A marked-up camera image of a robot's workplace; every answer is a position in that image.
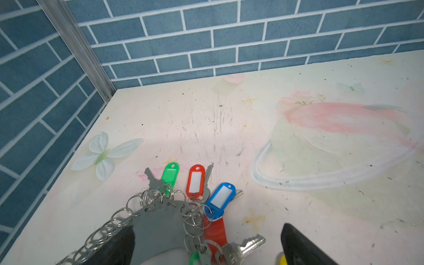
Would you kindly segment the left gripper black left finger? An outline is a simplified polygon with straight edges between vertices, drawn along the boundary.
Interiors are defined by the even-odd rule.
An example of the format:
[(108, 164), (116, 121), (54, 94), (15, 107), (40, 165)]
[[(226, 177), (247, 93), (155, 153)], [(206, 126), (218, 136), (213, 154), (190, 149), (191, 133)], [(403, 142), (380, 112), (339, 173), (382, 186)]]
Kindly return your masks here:
[(83, 265), (129, 265), (135, 248), (132, 226), (123, 228), (98, 249)]

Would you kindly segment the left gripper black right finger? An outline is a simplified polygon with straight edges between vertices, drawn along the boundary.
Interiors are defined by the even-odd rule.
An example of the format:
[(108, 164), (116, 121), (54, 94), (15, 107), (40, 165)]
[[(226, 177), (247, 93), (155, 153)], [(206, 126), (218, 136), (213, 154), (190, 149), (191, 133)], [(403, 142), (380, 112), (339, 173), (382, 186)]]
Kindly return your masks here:
[(280, 240), (288, 265), (337, 265), (292, 224), (284, 224)]

